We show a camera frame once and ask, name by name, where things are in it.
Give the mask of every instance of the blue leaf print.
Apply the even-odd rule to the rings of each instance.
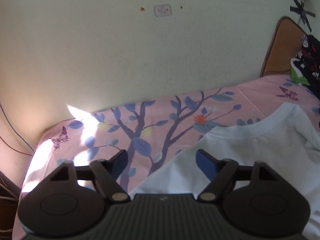
[[[145,156],[145,157],[150,156],[151,145],[144,139],[141,139],[139,137],[134,137],[132,139],[132,145],[136,149],[136,151],[140,153],[142,156]]]
[[[166,124],[167,122],[168,122],[168,120],[158,121],[158,122],[156,122],[155,126],[162,126],[162,125]]]
[[[296,83],[295,83],[293,80],[289,79],[289,78],[286,78],[285,80],[286,80],[287,82],[293,84],[293,85],[296,85]]]
[[[237,125],[243,126],[243,125],[246,125],[246,123],[242,119],[238,119],[237,120]]]
[[[113,125],[113,126],[108,130],[108,132],[115,132],[115,131],[117,131],[119,128],[120,128],[120,125]]]
[[[178,116],[177,116],[177,114],[175,114],[175,113],[171,113],[171,114],[169,114],[169,118],[170,118],[171,120],[176,120],[176,119],[178,118]]]
[[[104,122],[104,120],[106,119],[105,115],[104,114],[100,114],[100,118],[101,120]]]
[[[201,109],[201,113],[202,113],[202,114],[206,114],[207,112],[208,112],[208,111],[207,111],[207,109],[206,109],[205,107]]]
[[[293,86],[293,84],[289,83],[289,82],[283,83],[282,85],[285,87],[292,87]]]
[[[319,112],[319,107],[318,107],[318,106],[312,107],[312,108],[311,108],[311,111],[312,111],[313,113],[315,113],[315,114],[320,114],[320,112]]]
[[[137,172],[137,168],[131,168],[128,172],[128,176],[133,177],[134,175],[136,175],[136,172]]]
[[[313,92],[312,92],[309,88],[306,88],[306,91],[307,91],[310,95],[313,95],[313,96],[314,96]]]
[[[114,139],[112,142],[111,142],[111,145],[112,146],[116,146],[118,144],[119,140],[118,139]]]
[[[98,122],[103,122],[103,121],[105,120],[104,114],[94,113],[93,116],[95,117],[95,119],[96,119]]]
[[[234,105],[233,106],[233,110],[240,110],[241,109],[241,105]]]
[[[134,112],[136,111],[136,104],[127,104],[124,105],[124,107],[129,111],[129,112]]]
[[[228,101],[232,101],[233,100],[232,97],[224,95],[224,94],[222,94],[222,95],[213,95],[213,96],[211,96],[211,98],[213,100],[218,101],[218,102],[228,102]]]
[[[144,106],[152,106],[155,103],[155,100],[153,101],[144,101],[142,102]]]
[[[175,155],[177,155],[178,153],[180,153],[180,152],[182,152],[182,150],[180,149],[180,150],[178,150],[176,153],[175,153]]]
[[[67,159],[58,159],[58,160],[57,160],[57,164],[60,166],[60,165],[63,164],[65,161],[67,161]]]
[[[69,125],[68,125],[71,129],[79,129],[80,127],[83,126],[83,123],[81,121],[78,120],[74,120],[72,121]]]
[[[234,95],[235,93],[234,92],[231,92],[231,91],[227,91],[227,92],[224,92],[225,95],[227,96],[232,96]]]
[[[199,123],[194,123],[193,124],[193,129],[195,129],[196,131],[200,132],[200,133],[207,133],[210,130],[212,130],[213,128],[215,128],[216,126],[219,127],[225,127],[224,125],[214,122],[214,121],[208,121],[205,124],[199,124]]]
[[[91,161],[98,153],[99,147],[93,147],[87,151],[88,153],[88,161]]]
[[[96,139],[93,136],[90,136],[84,141],[84,144],[87,148],[90,149],[94,146],[95,142],[96,142]]]
[[[129,120],[130,120],[130,121],[137,120],[137,117],[136,117],[135,115],[130,115],[130,116],[129,116]]]
[[[118,121],[120,118],[121,118],[121,112],[120,112],[120,109],[119,109],[119,107],[116,107],[115,109],[114,109],[114,116],[115,116],[115,119]]]
[[[170,100],[170,104],[172,105],[173,108],[180,109],[178,102]]]
[[[184,103],[186,104],[187,108],[189,110],[194,110],[197,107],[197,103],[193,101],[190,96],[187,96],[186,99],[184,100]]]

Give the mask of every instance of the green fabric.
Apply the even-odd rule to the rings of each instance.
[[[310,86],[310,83],[308,82],[308,80],[305,77],[298,77],[297,73],[295,72],[295,70],[292,67],[290,69],[290,72],[291,72],[291,79],[295,83]]]

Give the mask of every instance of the round pad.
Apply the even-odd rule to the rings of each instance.
[[[263,181],[227,195],[223,212],[234,226],[251,235],[283,237],[302,232],[310,208],[293,187]]]
[[[64,181],[43,181],[21,201],[18,216],[27,231],[47,238],[76,236],[97,224],[105,211],[95,191]]]
[[[59,216],[71,213],[78,201],[71,195],[55,194],[41,202],[41,210],[47,215]]]

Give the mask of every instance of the orange flower print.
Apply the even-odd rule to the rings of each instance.
[[[201,114],[198,114],[196,116],[193,117],[193,121],[195,121],[198,124],[205,124],[207,122],[207,120],[205,119],[205,117]]]

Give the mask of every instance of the metal pin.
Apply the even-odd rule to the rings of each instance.
[[[122,193],[122,192],[114,193],[112,195],[112,199],[117,202],[125,201],[127,198],[128,198],[128,195],[126,193]]]
[[[216,195],[211,192],[205,192],[200,195],[200,198],[203,201],[212,201],[216,198]]]

